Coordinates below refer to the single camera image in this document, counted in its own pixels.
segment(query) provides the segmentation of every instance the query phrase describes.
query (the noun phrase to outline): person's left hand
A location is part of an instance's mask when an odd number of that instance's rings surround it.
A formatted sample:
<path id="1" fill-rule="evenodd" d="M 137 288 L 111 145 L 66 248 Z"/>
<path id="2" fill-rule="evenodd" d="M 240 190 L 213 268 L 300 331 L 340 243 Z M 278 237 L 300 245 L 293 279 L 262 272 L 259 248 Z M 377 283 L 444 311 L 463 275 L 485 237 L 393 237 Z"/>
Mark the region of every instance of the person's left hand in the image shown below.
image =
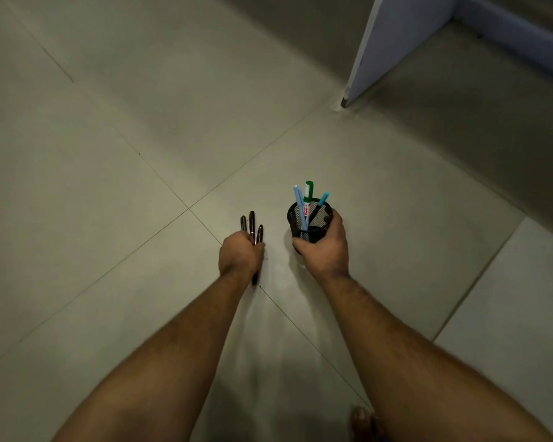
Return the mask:
<path id="1" fill-rule="evenodd" d="M 225 238 L 219 250 L 219 273 L 241 270 L 250 279 L 262 266 L 264 243 L 254 242 L 246 231 L 238 231 Z"/>

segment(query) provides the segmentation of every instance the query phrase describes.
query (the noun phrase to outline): person's left arm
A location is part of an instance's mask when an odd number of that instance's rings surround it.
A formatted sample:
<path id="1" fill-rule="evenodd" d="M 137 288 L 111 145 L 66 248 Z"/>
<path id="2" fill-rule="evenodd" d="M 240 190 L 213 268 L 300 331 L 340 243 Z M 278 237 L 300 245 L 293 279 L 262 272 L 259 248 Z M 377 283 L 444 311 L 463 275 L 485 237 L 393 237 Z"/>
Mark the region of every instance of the person's left arm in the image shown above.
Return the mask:
<path id="1" fill-rule="evenodd" d="M 220 277 L 118 365 L 54 440 L 188 440 L 237 305 L 264 257 L 239 231 L 223 241 Z"/>

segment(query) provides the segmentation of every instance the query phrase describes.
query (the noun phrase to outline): blue pen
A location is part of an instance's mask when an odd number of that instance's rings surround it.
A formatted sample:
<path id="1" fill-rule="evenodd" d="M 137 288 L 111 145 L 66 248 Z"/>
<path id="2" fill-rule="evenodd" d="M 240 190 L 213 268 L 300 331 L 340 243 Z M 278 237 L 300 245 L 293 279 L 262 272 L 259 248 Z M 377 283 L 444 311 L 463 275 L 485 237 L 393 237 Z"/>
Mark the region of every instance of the blue pen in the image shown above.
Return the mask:
<path id="1" fill-rule="evenodd" d="M 328 199 L 328 196 L 330 195 L 329 192 L 326 192 L 324 195 L 321 196 L 320 200 L 318 201 L 317 206 L 324 206 L 325 200 Z"/>
<path id="2" fill-rule="evenodd" d="M 295 185 L 293 190 L 295 191 L 297 208 L 299 208 L 299 215 L 301 216 L 301 230 L 307 231 L 307 222 L 305 221 L 305 216 L 303 215 L 303 197 L 301 196 L 301 189 L 299 189 L 299 186 Z"/>

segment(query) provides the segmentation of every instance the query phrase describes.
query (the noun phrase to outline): person's right arm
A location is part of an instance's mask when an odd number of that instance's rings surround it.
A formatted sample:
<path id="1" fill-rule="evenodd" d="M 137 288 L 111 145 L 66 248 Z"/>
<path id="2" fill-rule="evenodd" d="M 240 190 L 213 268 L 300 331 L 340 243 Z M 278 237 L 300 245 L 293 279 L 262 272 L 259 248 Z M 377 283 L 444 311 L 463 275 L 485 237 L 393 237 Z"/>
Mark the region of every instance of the person's right arm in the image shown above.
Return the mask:
<path id="1" fill-rule="evenodd" d="M 508 394 L 393 316 L 348 274 L 342 219 L 295 249 L 323 288 L 385 432 L 406 441 L 553 441 Z"/>

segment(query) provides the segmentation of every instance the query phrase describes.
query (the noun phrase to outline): black mesh pen holder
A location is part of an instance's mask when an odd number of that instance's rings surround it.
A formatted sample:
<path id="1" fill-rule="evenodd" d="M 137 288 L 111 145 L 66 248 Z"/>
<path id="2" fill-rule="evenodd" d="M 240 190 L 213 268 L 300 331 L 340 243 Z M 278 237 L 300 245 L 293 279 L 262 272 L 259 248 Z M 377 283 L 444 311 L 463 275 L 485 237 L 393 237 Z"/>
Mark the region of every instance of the black mesh pen holder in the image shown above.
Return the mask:
<path id="1" fill-rule="evenodd" d="M 287 221 L 291 227 L 293 237 L 301 237 L 311 243 L 319 242 L 324 238 L 332 221 L 332 207 L 328 203 L 324 203 L 319 207 L 317 206 L 318 201 L 319 199 L 311 199 L 307 231 L 301 230 L 301 214 L 303 211 L 299 211 L 296 203 L 291 205 L 287 211 Z"/>

